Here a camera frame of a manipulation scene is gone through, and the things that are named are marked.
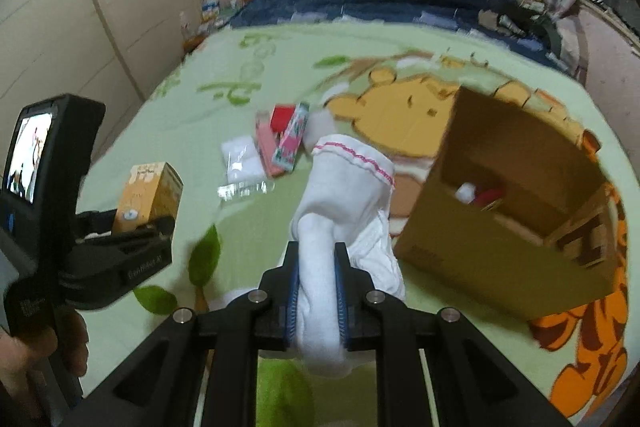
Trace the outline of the person left hand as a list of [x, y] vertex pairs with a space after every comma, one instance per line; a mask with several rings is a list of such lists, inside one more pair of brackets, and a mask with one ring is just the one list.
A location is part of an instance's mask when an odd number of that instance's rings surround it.
[[58, 352], [73, 376], [80, 378], [87, 373], [89, 335], [85, 320], [75, 310], [66, 313], [62, 317], [60, 333], [61, 339], [51, 327], [37, 334], [16, 337], [1, 332], [1, 384], [29, 419], [49, 416], [28, 376], [38, 362]]

